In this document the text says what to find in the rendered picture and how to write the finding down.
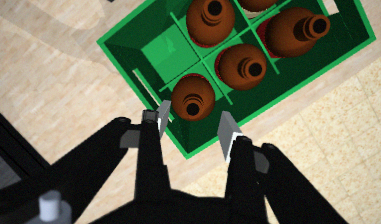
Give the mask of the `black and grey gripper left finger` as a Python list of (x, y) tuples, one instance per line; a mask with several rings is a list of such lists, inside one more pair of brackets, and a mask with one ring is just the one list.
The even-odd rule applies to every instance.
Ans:
[(180, 224), (160, 141), (170, 106), (143, 110), (141, 124), (116, 117), (45, 170), (0, 189), (0, 224), (75, 224), (138, 145), (133, 224)]

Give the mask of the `green divided crate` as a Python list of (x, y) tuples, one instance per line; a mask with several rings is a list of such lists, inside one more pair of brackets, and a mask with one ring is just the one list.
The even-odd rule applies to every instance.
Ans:
[[(186, 74), (201, 74), (210, 82), (216, 95), (215, 107), (210, 115), (200, 121), (187, 121), (180, 118), (171, 105), (169, 118), (172, 122), (168, 119), (168, 124), (193, 139), (211, 145), (219, 140), (217, 131), (222, 111), (230, 112), (241, 127), (376, 40), (360, 0), (334, 0), (339, 12), (331, 15), (322, 0), (279, 0), (250, 20), (237, 0), (229, 0), (235, 11), (235, 25), (231, 34), (215, 47), (202, 48), (192, 42), (187, 31), (186, 13), (192, 1), (144, 1), (119, 22), (120, 40), (130, 76), (153, 110), (157, 110), (158, 104), (132, 70), (159, 105), (164, 100), (171, 101), (174, 86)], [(281, 6), (277, 6), (279, 4)], [(264, 20), (290, 7), (304, 7), (315, 15), (327, 16), (330, 29), (302, 56), (271, 58), (255, 30)], [(235, 38), (232, 38), (234, 35)], [(239, 43), (255, 45), (267, 61), (267, 71), (261, 83), (246, 91), (228, 87), (214, 70), (217, 55), (223, 49)], [(210, 53), (214, 49), (215, 52)], [(209, 56), (202, 58), (207, 54)], [(201, 62), (196, 63), (199, 60)], [(191, 68), (193, 64), (195, 66)]]

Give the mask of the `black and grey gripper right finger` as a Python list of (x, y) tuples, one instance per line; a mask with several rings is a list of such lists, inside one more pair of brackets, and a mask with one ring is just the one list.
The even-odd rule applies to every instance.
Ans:
[(349, 224), (277, 146), (253, 145), (230, 112), (222, 111), (217, 135), (229, 163), (228, 224), (271, 224), (265, 197), (279, 224)]

